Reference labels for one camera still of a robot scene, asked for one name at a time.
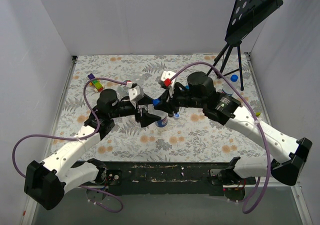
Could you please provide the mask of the blue label bottle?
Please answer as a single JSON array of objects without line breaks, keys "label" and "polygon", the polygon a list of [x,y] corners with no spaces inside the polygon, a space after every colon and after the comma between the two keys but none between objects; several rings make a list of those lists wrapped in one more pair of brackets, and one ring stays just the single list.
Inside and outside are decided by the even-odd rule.
[{"label": "blue label bottle", "polygon": [[154,106],[151,105],[150,108],[149,108],[149,112],[150,112],[151,114],[153,114],[153,115],[156,115],[156,116],[160,117],[160,119],[155,122],[155,125],[156,125],[158,128],[163,129],[164,127],[167,126],[167,124],[168,124],[168,116],[167,116],[167,114],[166,114],[164,111],[156,110],[156,109],[154,108]]}]

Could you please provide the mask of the Pepsi plastic bottle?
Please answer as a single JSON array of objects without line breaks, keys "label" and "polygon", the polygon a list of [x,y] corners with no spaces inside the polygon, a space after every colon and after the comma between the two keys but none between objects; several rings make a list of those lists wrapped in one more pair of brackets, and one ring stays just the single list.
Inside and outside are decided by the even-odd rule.
[{"label": "Pepsi plastic bottle", "polygon": [[[237,88],[237,86],[238,86],[238,82],[237,82],[237,81],[233,82],[233,81],[230,80],[230,83],[231,83],[231,85],[232,85],[235,89]],[[229,84],[226,82],[226,83],[223,85],[223,87],[222,87],[222,92],[223,92],[224,94],[227,94],[227,95],[232,96],[235,91],[234,91],[234,90],[229,86]]]}]

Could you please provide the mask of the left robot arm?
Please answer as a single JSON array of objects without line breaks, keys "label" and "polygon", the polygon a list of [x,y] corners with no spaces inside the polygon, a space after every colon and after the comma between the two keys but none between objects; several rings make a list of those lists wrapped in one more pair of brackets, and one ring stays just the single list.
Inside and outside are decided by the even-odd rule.
[{"label": "left robot arm", "polygon": [[107,178],[107,168],[102,161],[92,158],[76,168],[74,163],[113,129],[115,118],[135,116],[141,127],[160,120],[151,108],[159,102],[159,99],[144,94],[139,86],[130,88],[128,99],[123,101],[118,99],[115,90],[103,90],[74,140],[43,161],[34,160],[27,166],[24,192],[46,210],[51,210],[75,187],[87,182],[103,184]]}]

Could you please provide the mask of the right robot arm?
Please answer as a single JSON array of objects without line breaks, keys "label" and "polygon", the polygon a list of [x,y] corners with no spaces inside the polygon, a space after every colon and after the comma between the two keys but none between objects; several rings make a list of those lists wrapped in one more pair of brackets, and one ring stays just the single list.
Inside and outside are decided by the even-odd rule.
[{"label": "right robot arm", "polygon": [[264,177],[270,170],[270,175],[282,184],[296,184],[312,147],[309,139],[290,137],[263,121],[255,120],[237,99],[217,92],[213,80],[202,71],[187,77],[187,87],[166,78],[173,75],[172,71],[162,74],[160,83],[169,85],[169,88],[153,101],[156,110],[173,114],[181,107],[201,108],[210,120],[239,132],[262,148],[268,146],[270,159],[234,157],[227,168],[214,175],[214,181],[224,185],[237,184],[250,177]]}]

